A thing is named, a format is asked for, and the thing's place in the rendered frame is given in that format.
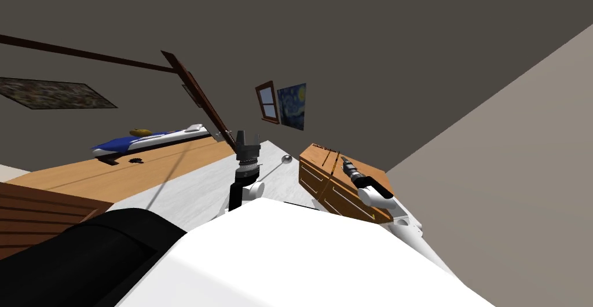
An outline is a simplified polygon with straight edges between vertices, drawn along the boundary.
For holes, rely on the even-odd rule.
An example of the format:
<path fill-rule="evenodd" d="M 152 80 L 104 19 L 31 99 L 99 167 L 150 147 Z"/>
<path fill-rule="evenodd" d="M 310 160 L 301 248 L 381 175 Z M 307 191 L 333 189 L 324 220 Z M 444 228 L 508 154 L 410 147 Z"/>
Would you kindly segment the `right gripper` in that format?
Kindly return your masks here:
<path fill-rule="evenodd" d="M 357 170 L 357 168 L 354 166 L 354 164 L 350 160 L 348 160 L 348 158 L 346 158 L 345 156 L 341 156 L 341 159 L 343 160 L 342 170 L 347 175 L 348 178 L 352 178 L 353 176 L 356 176 L 359 174 L 359 171 Z"/>

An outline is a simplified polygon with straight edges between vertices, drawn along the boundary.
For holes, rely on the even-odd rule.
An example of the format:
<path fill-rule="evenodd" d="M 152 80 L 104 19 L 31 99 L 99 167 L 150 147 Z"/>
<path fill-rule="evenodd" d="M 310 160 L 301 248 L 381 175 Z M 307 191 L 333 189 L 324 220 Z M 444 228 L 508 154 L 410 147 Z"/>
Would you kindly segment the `dark patterned wall picture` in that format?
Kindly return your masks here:
<path fill-rule="evenodd" d="M 84 83 L 0 77 L 0 95 L 34 110 L 116 108 Z"/>

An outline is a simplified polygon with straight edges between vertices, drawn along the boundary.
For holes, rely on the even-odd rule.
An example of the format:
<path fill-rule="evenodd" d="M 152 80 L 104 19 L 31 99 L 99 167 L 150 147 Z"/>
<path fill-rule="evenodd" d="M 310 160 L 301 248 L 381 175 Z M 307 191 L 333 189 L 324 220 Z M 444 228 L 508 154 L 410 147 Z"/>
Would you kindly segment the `wooden dresser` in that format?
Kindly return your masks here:
<path fill-rule="evenodd" d="M 357 189 L 343 172 L 341 152 L 310 144 L 299 156 L 299 183 L 329 213 L 368 221 L 392 222 L 385 209 L 366 206 Z"/>

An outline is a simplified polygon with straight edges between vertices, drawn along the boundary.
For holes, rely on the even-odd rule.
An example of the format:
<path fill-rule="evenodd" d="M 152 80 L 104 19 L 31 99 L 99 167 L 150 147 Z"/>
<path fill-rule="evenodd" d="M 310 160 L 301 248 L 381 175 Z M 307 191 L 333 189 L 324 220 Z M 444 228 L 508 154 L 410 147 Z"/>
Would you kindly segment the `brown slatted wooden furniture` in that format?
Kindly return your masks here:
<path fill-rule="evenodd" d="M 0 182 L 0 260 L 94 218 L 111 202 Z"/>

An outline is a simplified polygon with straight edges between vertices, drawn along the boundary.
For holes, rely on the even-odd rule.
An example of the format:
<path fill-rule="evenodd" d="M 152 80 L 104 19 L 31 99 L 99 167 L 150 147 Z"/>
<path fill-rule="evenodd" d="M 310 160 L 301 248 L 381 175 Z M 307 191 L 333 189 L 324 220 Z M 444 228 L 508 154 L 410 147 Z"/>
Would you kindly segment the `blue starry night painting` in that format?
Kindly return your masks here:
<path fill-rule="evenodd" d="M 280 122 L 304 130 L 306 83 L 277 90 Z"/>

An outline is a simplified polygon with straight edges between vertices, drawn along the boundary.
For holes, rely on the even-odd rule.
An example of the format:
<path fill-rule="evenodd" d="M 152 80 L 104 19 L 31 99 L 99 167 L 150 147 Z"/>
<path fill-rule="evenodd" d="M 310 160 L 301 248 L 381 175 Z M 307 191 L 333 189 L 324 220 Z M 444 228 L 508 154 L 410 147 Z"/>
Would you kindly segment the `brown framed window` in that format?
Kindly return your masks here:
<path fill-rule="evenodd" d="M 262 112 L 262 120 L 279 124 L 280 118 L 277 114 L 277 100 L 274 94 L 274 84 L 272 81 L 268 81 L 255 88 L 259 107 Z"/>

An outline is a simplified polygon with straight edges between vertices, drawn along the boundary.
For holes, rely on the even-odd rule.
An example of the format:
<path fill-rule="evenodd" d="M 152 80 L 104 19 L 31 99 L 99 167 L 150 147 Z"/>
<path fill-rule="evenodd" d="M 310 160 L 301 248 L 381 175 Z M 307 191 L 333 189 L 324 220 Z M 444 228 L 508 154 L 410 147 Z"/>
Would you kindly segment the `bed with blue blanket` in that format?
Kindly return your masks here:
<path fill-rule="evenodd" d="M 105 164 L 116 166 L 117 160 L 123 156 L 140 154 L 152 149 L 168 147 L 212 137 L 207 129 L 201 124 L 195 124 L 184 130 L 158 132 L 151 136 L 144 137 L 123 137 L 116 138 L 109 142 L 97 145 L 92 148 L 92 155 Z"/>

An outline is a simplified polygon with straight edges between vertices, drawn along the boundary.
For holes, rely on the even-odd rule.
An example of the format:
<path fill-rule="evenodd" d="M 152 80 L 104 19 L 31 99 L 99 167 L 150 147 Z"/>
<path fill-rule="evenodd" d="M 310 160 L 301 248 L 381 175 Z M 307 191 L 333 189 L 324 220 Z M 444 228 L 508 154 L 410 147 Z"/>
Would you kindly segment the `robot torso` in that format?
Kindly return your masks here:
<path fill-rule="evenodd" d="M 116 307 L 494 307 L 373 223 L 260 198 L 190 230 Z"/>

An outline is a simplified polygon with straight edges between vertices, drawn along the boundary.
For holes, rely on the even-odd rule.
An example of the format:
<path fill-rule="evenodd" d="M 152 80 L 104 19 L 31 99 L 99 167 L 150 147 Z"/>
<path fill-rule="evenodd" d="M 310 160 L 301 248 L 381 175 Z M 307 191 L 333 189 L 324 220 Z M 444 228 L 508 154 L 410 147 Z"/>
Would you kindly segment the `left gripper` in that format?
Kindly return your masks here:
<path fill-rule="evenodd" d="M 245 131 L 239 130 L 236 135 L 236 160 L 239 162 L 256 162 L 260 156 L 260 136 L 255 135 L 255 145 L 246 145 Z"/>

